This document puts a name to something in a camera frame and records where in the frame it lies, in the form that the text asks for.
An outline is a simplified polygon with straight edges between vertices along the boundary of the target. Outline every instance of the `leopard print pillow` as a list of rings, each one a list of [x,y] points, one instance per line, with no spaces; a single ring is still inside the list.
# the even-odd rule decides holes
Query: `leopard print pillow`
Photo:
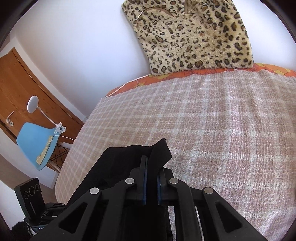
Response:
[[[126,0],[122,9],[153,75],[253,66],[249,37],[232,0]]]

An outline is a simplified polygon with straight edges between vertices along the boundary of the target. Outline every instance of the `white lamp head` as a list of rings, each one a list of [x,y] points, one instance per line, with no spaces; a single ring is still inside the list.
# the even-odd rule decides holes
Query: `white lamp head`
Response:
[[[37,109],[38,102],[39,102],[39,99],[38,99],[38,97],[36,95],[32,96],[29,99],[29,102],[28,102],[28,105],[27,105],[27,110],[28,110],[28,112],[30,114],[32,114]]]

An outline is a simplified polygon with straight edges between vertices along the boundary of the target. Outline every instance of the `metal rivet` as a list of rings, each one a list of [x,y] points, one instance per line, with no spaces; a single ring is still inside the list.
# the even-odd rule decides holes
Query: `metal rivet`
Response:
[[[179,182],[179,180],[177,178],[171,178],[170,179],[171,184],[177,184],[178,182]]]
[[[92,188],[91,190],[89,190],[89,192],[90,192],[91,194],[98,194],[99,191],[100,191],[100,189],[98,189],[98,188]]]
[[[205,189],[204,189],[204,192],[206,193],[206,194],[212,194],[213,193],[213,189],[212,188],[210,188],[210,187],[206,187]]]
[[[135,182],[135,180],[133,178],[127,178],[126,179],[127,184],[133,184],[134,182]]]

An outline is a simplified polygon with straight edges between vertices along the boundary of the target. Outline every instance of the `pink plaid blanket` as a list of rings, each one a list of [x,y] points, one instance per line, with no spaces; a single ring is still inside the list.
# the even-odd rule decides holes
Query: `pink plaid blanket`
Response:
[[[107,147],[164,137],[175,177],[213,187],[268,240],[280,240],[296,217],[295,96],[295,77],[237,70],[101,99],[62,167],[57,200],[69,200]]]

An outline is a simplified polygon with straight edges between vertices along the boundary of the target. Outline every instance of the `lamp arm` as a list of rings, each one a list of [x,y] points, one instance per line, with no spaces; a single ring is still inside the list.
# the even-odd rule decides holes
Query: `lamp arm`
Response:
[[[41,113],[47,118],[50,120],[51,123],[55,124],[56,126],[58,126],[58,124],[54,123],[42,110],[39,106],[37,106],[37,108],[41,111]]]

